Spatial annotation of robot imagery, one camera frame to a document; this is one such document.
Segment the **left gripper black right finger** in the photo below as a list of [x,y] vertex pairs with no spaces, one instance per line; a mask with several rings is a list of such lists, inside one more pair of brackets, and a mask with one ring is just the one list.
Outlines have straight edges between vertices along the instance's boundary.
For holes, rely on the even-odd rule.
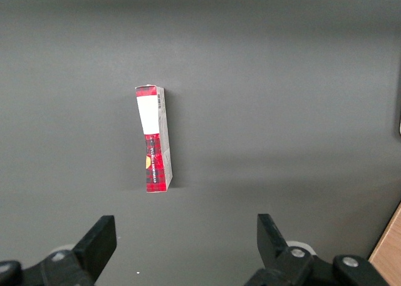
[[387,285],[366,259],[337,255],[328,263],[299,245],[288,245],[269,214],[259,214],[257,245],[264,267],[246,285]]

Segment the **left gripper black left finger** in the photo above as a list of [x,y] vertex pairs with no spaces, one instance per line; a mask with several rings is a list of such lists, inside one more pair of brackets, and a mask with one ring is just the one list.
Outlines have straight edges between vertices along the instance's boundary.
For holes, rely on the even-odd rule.
[[104,215],[71,249],[49,254],[30,268],[1,262],[1,285],[95,285],[117,247],[115,217]]

